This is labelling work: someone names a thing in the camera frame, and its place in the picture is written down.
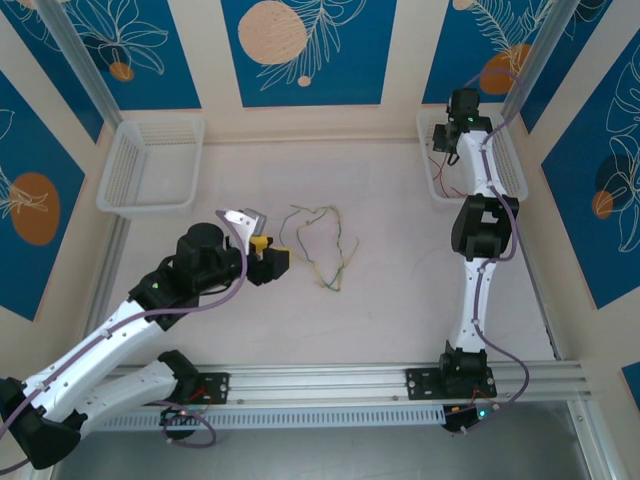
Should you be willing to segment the small circuit board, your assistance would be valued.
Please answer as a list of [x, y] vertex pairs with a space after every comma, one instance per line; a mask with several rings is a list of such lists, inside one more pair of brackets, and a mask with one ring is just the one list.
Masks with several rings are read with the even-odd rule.
[[201, 425], [201, 413], [197, 410], [185, 408], [166, 407], [160, 413], [159, 425], [161, 427], [170, 426], [198, 426]]
[[487, 419], [491, 414], [489, 408], [476, 405], [445, 405], [443, 428], [452, 433], [463, 432]]

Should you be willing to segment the white plastic mesh basket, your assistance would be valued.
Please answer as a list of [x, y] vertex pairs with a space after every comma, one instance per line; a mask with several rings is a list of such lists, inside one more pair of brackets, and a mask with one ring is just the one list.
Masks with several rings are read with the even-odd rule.
[[116, 130], [96, 206], [133, 220], [194, 207], [206, 122], [197, 114], [127, 119]]
[[[462, 160], [451, 166], [447, 163], [446, 153], [433, 150], [434, 127], [446, 122], [446, 112], [436, 108], [421, 110], [416, 117], [428, 187], [433, 199], [443, 204], [460, 204], [471, 187], [471, 168], [465, 166]], [[493, 153], [498, 177], [507, 194], [524, 201], [528, 196], [528, 186], [507, 128], [501, 129], [493, 137]]]

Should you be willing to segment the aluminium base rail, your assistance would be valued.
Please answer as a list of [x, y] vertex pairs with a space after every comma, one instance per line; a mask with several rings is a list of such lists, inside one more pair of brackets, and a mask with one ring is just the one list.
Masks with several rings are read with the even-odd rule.
[[[530, 361], [530, 381], [518, 402], [590, 400], [578, 361]], [[407, 405], [406, 371], [418, 364], [199, 365], [230, 375], [229, 407]]]

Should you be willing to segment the aluminium corner post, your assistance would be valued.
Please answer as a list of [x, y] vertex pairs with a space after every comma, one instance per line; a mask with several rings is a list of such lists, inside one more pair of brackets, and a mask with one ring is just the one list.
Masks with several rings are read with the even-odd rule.
[[579, 2], [580, 0], [549, 0], [549, 15], [514, 80], [513, 88], [503, 102], [501, 114], [507, 122], [514, 120], [520, 113]]
[[33, 0], [67, 63], [112, 132], [123, 121], [120, 109], [83, 41], [57, 0]]

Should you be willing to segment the aluminium frame rail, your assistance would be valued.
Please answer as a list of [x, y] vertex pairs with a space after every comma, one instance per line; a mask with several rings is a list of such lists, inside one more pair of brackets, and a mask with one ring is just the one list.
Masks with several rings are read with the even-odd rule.
[[591, 480], [625, 480], [604, 421], [592, 400], [569, 400], [567, 407]]

